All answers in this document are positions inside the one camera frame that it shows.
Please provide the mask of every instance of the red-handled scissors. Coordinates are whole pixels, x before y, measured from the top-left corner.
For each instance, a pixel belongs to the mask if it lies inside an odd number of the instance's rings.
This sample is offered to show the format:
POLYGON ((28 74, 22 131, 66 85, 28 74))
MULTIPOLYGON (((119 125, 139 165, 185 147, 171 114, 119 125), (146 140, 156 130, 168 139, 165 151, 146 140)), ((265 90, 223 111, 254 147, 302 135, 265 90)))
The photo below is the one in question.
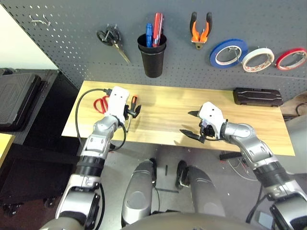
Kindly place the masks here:
POLYGON ((93 104, 93 106, 94 106, 94 108, 95 108, 95 110, 97 111, 97 112, 99 112, 99 113, 101 113, 101 114, 104 114, 106 111, 107 111, 107 101, 106 101, 106 99, 109 97, 109 95, 106 95, 106 96, 104 96, 103 98, 98 98, 97 100, 95 100, 94 101, 94 104, 93 104), (99 110, 98 108, 97 108, 97 103, 100 103, 100 106, 101 106, 101 109, 102 110, 99 110))

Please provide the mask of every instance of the orange pliers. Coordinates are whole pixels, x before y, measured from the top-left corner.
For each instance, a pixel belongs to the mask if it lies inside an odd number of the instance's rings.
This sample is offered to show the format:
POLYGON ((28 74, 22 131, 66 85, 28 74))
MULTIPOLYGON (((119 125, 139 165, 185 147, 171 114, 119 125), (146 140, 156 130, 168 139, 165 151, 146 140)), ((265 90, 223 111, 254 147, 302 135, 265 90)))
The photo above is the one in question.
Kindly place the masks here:
POLYGON ((190 32, 192 35, 191 42, 195 43, 197 50, 200 50, 202 49, 202 46, 206 43, 209 33, 212 29, 212 13, 211 12, 207 13, 206 29, 202 31, 201 35, 196 30, 196 20, 197 20, 197 13, 193 12, 190 21, 190 32))

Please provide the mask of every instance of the wooden table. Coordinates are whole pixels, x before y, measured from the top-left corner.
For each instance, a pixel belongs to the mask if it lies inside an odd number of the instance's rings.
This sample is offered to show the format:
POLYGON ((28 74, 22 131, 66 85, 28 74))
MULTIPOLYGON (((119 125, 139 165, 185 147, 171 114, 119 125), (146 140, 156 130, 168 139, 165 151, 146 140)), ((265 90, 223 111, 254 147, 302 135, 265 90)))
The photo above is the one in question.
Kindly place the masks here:
POLYGON ((0 167, 13 143, 14 136, 0 133, 0 167))
MULTIPOLYGON (((222 110, 224 118, 230 122, 247 123, 253 126, 258 137, 266 142, 274 154, 295 155, 279 108, 236 105, 232 91, 222 90, 84 81, 62 135, 77 136, 74 119, 75 107, 79 97, 85 91, 94 88, 113 88, 114 86, 129 90, 130 97, 127 104, 130 104, 132 96, 136 94, 138 104, 142 105, 140 115, 131 120, 127 141, 239 151, 237 146, 224 141, 206 141, 205 144, 201 144, 179 131, 179 129, 188 129, 199 133, 200 119, 188 115, 188 112, 199 110, 204 102, 210 101, 222 110)), ((104 95, 99 91, 91 92, 80 103, 78 123, 81 137, 87 138, 92 133, 93 124, 103 118, 103 115, 93 108, 93 102, 104 95)), ((113 139, 122 140, 122 130, 115 132, 113 139)))

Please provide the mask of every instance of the black cup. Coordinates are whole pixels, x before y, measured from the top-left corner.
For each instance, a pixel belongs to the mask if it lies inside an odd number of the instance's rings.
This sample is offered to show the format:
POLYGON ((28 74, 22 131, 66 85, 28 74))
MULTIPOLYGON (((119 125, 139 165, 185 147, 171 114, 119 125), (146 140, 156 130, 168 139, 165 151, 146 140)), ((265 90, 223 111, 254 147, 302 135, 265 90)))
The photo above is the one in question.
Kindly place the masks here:
POLYGON ((145 74, 150 78, 157 78, 162 74, 163 57, 166 48, 166 37, 162 34, 158 47, 146 46, 146 34, 138 38, 139 50, 141 51, 145 74))

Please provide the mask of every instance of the tape roll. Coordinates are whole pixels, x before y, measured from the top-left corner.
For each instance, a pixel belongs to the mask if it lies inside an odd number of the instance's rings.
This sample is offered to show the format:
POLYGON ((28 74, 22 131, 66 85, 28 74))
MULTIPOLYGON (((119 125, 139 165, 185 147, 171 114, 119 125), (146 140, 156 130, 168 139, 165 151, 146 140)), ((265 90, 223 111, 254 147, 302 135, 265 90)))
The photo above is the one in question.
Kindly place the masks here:
POLYGON ((217 68, 225 69, 237 65, 242 61, 244 56, 248 53, 248 45, 241 39, 229 39, 218 44, 210 54, 211 65, 217 68), (233 49, 236 51, 237 57, 232 60, 221 62, 218 55, 226 49, 233 49))
POLYGON ((261 70, 264 70, 265 68, 267 68, 268 66, 270 66, 274 61, 274 53, 268 49, 268 48, 259 48, 259 49, 255 49, 254 51, 251 51, 250 53, 248 53, 242 60, 242 66, 243 69, 246 72, 258 72, 261 70), (247 63, 254 57, 262 55, 262 54, 266 54, 268 56, 268 59, 261 63, 260 65, 257 66, 253 66, 250 67, 247 65, 247 63))
POLYGON ((304 48, 294 48, 294 49, 290 49, 286 52, 284 52, 276 61, 276 67, 280 70, 291 70, 291 69, 295 69, 301 65, 303 65, 305 62, 307 61, 307 50, 305 50, 304 48), (293 54, 300 54, 302 56, 302 58, 294 63, 293 65, 290 66, 282 66, 281 63, 282 61, 287 58, 290 55, 293 54))

